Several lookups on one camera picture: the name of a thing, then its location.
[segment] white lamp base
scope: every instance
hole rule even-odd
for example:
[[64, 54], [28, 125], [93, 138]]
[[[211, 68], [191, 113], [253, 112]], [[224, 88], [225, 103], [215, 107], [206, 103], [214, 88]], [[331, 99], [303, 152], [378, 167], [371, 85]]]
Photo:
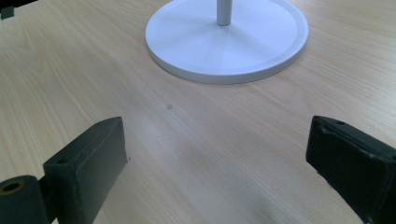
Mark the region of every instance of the white lamp base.
[[233, 0], [232, 22], [217, 25], [216, 0], [174, 0], [148, 22], [154, 61], [189, 80], [234, 84], [291, 65], [308, 38], [301, 11], [284, 0]]

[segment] tabletop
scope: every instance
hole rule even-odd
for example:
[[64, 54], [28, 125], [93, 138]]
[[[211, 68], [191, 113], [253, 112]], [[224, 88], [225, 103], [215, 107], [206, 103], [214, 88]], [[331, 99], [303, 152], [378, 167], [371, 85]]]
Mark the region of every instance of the tabletop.
[[305, 161], [311, 119], [396, 147], [396, 2], [290, 0], [304, 52], [211, 85], [163, 71], [145, 28], [165, 0], [38, 0], [0, 21], [0, 180], [122, 116], [129, 161], [94, 223], [361, 223]]

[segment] white metal pole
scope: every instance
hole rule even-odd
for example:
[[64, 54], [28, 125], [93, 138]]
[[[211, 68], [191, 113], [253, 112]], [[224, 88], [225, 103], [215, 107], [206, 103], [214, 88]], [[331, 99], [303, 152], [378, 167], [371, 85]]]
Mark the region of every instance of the white metal pole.
[[233, 0], [218, 0], [218, 25], [228, 26], [231, 24]]

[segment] light wood grain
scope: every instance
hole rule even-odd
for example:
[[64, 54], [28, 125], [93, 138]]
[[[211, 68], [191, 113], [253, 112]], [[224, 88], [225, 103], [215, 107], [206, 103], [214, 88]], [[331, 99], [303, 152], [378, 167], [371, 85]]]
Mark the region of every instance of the light wood grain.
[[396, 147], [396, 2], [293, 0], [304, 53], [253, 83], [164, 72], [145, 27], [168, 1], [39, 0], [0, 21], [0, 179], [122, 116], [131, 158], [95, 223], [361, 223], [305, 162], [314, 115]]

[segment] white round base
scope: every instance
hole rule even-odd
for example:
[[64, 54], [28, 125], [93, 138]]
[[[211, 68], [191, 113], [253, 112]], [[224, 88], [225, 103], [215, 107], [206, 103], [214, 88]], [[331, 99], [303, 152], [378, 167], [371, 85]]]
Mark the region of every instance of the white round base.
[[234, 84], [272, 76], [291, 65], [308, 23], [285, 0], [233, 0], [232, 23], [217, 25], [216, 0], [174, 0], [148, 22], [154, 61], [189, 80]]

